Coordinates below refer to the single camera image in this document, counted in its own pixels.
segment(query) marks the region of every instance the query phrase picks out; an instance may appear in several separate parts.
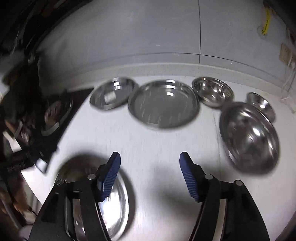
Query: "blue gripper pad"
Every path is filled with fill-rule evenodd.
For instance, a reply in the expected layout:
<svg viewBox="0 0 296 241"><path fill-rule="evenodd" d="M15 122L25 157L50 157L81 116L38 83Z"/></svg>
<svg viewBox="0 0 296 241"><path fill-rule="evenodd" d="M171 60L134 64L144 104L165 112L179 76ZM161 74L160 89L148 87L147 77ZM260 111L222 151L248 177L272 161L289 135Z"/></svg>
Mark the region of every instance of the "blue gripper pad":
<svg viewBox="0 0 296 241"><path fill-rule="evenodd" d="M108 162L106 163L107 173L104 180L101 182L101 199L105 200L106 197L110 196L113 184L115 182L117 173L121 164L120 154L113 152Z"/></svg>
<svg viewBox="0 0 296 241"><path fill-rule="evenodd" d="M190 196L196 201L199 200L199 195L197 193L197 182L190 170L190 163L193 163L187 152L182 152L180 155L180 167L183 173L188 191Z"/></svg>

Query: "white label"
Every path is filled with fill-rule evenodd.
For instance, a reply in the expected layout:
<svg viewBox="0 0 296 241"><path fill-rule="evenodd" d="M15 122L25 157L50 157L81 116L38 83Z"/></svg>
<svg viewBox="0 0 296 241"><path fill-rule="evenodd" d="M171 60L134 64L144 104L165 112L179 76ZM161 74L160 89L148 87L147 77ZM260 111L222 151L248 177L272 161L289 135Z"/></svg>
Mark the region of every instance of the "white label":
<svg viewBox="0 0 296 241"><path fill-rule="evenodd" d="M116 99L115 92L112 91L112 92L110 92L108 94L105 94L104 99L105 99L106 104L113 101L113 100L115 100Z"/></svg>

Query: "yellow cable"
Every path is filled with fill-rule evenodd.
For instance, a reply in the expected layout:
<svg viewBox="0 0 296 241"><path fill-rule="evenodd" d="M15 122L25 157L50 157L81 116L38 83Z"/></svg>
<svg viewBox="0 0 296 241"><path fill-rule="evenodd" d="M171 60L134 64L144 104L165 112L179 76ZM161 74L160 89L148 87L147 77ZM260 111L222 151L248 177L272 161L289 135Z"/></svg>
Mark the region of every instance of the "yellow cable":
<svg viewBox="0 0 296 241"><path fill-rule="evenodd" d="M269 8L265 8L265 11L266 11L266 22L265 22L264 28L261 31L262 35L267 34L268 28L269 28L269 24L270 24L270 19L271 19L270 9Z"/></svg>

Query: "metal screw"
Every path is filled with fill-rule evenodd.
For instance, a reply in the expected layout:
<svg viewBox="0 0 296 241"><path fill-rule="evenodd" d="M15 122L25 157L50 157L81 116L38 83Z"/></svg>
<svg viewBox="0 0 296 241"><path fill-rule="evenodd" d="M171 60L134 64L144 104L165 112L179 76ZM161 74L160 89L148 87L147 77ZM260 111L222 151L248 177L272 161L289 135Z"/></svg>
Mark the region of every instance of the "metal screw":
<svg viewBox="0 0 296 241"><path fill-rule="evenodd" d="M96 178L96 175L95 174L89 174L88 176L87 176L87 179L88 180L93 180L93 179L95 179Z"/></svg>
<svg viewBox="0 0 296 241"><path fill-rule="evenodd" d="M57 181L57 185L62 185L62 184L64 184L64 182L65 181L63 179L60 179L60 180Z"/></svg>
<svg viewBox="0 0 296 241"><path fill-rule="evenodd" d="M238 186L242 186L243 185L243 182L241 180L236 180L235 181L235 184L238 185Z"/></svg>
<svg viewBox="0 0 296 241"><path fill-rule="evenodd" d="M213 176L211 174L206 174L205 175L205 178L208 179L208 180L212 180L213 179Z"/></svg>

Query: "white tabletop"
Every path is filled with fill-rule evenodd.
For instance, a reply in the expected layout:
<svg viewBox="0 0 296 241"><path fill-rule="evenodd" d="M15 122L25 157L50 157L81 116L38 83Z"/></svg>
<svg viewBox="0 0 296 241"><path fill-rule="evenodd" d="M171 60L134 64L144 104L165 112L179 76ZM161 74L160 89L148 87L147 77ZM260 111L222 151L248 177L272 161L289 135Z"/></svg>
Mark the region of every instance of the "white tabletop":
<svg viewBox="0 0 296 241"><path fill-rule="evenodd" d="M154 77L138 77L142 85ZM193 77L173 79L191 85ZM276 169L264 176L236 171L223 150L219 132L219 110L201 104L198 116L189 124L171 130L154 130L134 119L127 105L99 111L89 98L76 113L58 144L46 175L35 167L22 171L41 203L44 203L59 167L71 157L91 153L108 159L117 151L121 169L132 183L136 198L134 221L121 240L188 240L200 204L190 197L179 167L179 155L187 151L205 173L219 180L242 180L263 217L271 240L285 228L296 210L296 123L290 110L266 92L227 82L235 101L245 101L248 92L269 100L276 112L274 127L280 141ZM220 240L223 216L219 216L215 240Z"/></svg>

